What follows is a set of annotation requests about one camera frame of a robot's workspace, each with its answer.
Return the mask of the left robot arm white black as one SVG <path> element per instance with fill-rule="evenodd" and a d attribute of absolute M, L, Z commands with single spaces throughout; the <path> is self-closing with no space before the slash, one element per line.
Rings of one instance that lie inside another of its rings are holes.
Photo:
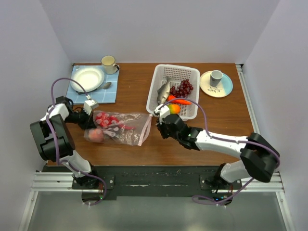
<path fill-rule="evenodd" d="M 80 111 L 74 111 L 73 106 L 73 101 L 65 96 L 56 98 L 46 115 L 30 124 L 30 130 L 43 160 L 65 166 L 79 186 L 94 189 L 99 186 L 100 177 L 94 166 L 76 151 L 66 124 L 77 124 L 83 130 L 94 128 L 93 111 L 98 102 L 87 96 Z"/>

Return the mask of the fake red chili pepper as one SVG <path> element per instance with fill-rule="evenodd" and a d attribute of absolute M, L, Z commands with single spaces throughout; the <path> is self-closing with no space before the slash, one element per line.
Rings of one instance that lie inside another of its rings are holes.
<path fill-rule="evenodd" d="M 118 130 L 134 130 L 135 127 L 128 126 L 126 124 L 113 124 L 112 125 L 113 130 L 118 131 Z"/>

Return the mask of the fake mango green orange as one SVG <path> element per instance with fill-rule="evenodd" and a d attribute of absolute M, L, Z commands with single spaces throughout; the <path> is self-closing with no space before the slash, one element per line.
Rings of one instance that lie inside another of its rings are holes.
<path fill-rule="evenodd" d="M 167 105 L 171 114 L 179 114 L 180 106 L 178 104 L 168 104 Z"/>

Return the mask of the fake purple grapes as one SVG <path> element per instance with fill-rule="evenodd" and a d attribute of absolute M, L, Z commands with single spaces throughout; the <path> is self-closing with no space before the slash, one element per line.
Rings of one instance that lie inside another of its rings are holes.
<path fill-rule="evenodd" d="M 194 87 L 190 83 L 188 79 L 184 79 L 181 81 L 179 86 L 172 86 L 170 88 L 170 95 L 177 97 L 177 98 L 187 98 L 191 92 L 193 91 Z"/>

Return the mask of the fake carrot orange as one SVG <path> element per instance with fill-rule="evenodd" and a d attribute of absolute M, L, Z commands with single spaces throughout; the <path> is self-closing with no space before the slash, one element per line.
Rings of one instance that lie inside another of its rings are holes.
<path fill-rule="evenodd" d="M 183 99 L 180 99 L 180 98 L 176 98 L 175 96 L 173 95 L 169 95 L 167 101 L 171 101 L 172 103 L 177 103 L 177 104 L 181 104 L 181 105 L 191 105 L 192 103 L 187 101 L 187 100 L 183 100 Z"/>

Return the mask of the clear zip top bag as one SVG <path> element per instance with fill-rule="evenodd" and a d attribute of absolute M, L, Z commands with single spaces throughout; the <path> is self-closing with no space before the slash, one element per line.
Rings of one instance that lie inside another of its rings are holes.
<path fill-rule="evenodd" d="M 105 112 L 105 111 L 95 111 L 94 112 L 94 118 L 99 112 Z M 102 128 L 98 126 L 96 123 L 95 128 L 99 128 L 102 131 L 104 130 L 111 130 L 118 132 L 119 134 L 119 142 L 118 144 L 125 144 L 130 146 L 142 146 L 142 144 L 145 142 L 145 140 L 148 138 L 151 130 L 151 122 L 153 116 L 151 114 L 144 114 L 144 113 L 118 113 L 118 112 L 106 112 L 110 115 L 115 116 L 118 120 L 118 124 L 126 124 L 128 126 L 135 127 L 134 130 L 113 130 L 112 125 L 107 128 Z M 88 139 L 88 132 L 90 129 L 85 130 L 84 132 L 84 138 L 89 141 Z"/>

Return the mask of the fake fish grey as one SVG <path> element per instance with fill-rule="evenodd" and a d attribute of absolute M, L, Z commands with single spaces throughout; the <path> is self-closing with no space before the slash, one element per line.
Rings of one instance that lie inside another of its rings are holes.
<path fill-rule="evenodd" d="M 170 94 L 170 82 L 173 80 L 172 77 L 167 77 L 167 81 L 164 85 L 162 85 L 158 90 L 157 96 L 157 104 L 164 104 L 169 97 Z"/>

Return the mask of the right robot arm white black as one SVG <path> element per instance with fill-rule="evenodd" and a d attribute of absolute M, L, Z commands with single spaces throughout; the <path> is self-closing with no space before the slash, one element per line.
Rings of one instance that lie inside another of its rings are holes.
<path fill-rule="evenodd" d="M 224 163 L 214 177 L 215 185 L 226 189 L 231 183 L 252 177 L 260 182 L 270 182 L 280 165 L 280 154 L 258 133 L 232 137 L 189 127 L 177 114 L 158 118 L 156 126 L 162 138 L 173 138 L 186 149 L 214 151 L 238 158 L 237 162 Z"/>

